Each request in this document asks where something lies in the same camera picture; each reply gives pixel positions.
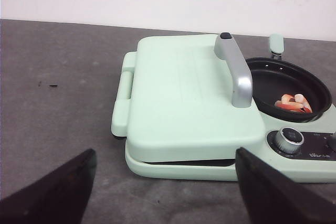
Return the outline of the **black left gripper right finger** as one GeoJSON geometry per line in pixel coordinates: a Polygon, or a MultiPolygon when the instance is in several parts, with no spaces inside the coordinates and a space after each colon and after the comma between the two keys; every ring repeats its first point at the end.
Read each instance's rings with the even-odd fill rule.
{"type": "Polygon", "coordinates": [[[235,168],[252,223],[335,223],[335,204],[243,147],[236,150],[235,168]]]}

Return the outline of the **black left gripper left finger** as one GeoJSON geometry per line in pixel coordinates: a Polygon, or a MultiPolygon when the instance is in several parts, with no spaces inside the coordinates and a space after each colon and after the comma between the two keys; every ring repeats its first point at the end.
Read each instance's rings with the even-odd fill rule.
{"type": "Polygon", "coordinates": [[[81,223],[97,168],[85,150],[46,176],[1,200],[1,223],[81,223]]]}

